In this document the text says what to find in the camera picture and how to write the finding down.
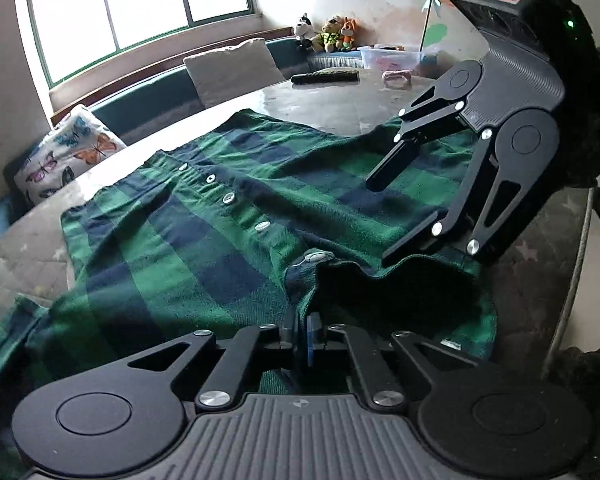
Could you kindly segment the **green blue plaid shirt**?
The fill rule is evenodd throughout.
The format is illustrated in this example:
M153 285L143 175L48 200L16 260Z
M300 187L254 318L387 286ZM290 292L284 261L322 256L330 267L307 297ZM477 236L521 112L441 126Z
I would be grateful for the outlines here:
M24 473L9 425L30 391L200 328L228 338L318 312L488 356L496 311L475 261L443 248L381 263L452 200L476 137L425 144L370 192L398 129L346 138L242 110L66 211L76 284L49 307L17 300L0 322L0 479Z

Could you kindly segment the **black remote control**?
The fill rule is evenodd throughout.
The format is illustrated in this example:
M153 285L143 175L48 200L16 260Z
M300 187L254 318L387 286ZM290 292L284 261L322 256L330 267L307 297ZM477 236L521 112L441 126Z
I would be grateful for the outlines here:
M348 84L358 82L360 72L358 70L316 70L311 73L295 74L290 78L293 84Z

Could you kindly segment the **black white plush dog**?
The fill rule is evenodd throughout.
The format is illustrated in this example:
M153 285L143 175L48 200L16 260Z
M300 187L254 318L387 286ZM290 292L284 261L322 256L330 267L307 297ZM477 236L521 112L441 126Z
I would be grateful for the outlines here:
M302 14L294 25L294 41L299 51L311 53L314 51L313 37L315 36L313 24L308 14Z

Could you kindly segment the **pink small object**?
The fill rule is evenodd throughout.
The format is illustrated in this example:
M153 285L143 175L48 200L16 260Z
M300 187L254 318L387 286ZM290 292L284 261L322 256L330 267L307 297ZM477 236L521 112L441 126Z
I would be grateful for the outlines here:
M412 88L412 72L410 70L385 70L381 75L386 88L408 90Z

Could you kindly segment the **clear plastic storage box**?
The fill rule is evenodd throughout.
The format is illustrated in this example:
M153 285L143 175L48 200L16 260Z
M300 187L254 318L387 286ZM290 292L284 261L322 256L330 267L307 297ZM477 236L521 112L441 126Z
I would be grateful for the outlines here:
M358 52L368 70L414 70L424 54L417 49L396 50L376 47L359 47Z

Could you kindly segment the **orange fox plush toy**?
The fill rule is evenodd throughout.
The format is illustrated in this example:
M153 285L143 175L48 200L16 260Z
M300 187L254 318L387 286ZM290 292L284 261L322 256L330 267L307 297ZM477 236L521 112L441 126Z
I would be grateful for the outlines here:
M352 51L355 48L356 21L354 18L344 18L340 30L341 46L339 49L344 52Z

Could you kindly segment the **plain white cushion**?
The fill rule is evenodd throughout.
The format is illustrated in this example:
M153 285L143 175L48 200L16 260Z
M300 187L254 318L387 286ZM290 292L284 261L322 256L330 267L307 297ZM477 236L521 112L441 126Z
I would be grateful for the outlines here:
M183 62L205 108L285 80L263 38L204 51Z

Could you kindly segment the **yellow green plush toy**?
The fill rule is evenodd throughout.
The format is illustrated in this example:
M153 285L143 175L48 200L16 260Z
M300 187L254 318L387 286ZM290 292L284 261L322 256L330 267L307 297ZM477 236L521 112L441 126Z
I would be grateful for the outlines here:
M320 32L312 38L313 50L317 53L332 53L340 49L342 25L343 18L340 15L329 18L321 27Z

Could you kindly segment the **green framed window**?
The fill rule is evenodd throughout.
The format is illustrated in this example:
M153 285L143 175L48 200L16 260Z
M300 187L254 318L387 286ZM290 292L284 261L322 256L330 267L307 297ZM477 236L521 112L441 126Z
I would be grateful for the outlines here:
M47 84L176 32L253 13L253 0L28 0Z

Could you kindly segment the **butterfly print pillow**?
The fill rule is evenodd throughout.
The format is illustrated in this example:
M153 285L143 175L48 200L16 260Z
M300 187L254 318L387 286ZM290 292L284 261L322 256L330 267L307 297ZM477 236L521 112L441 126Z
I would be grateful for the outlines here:
M14 182L33 207L125 148L103 122L78 105L24 155Z

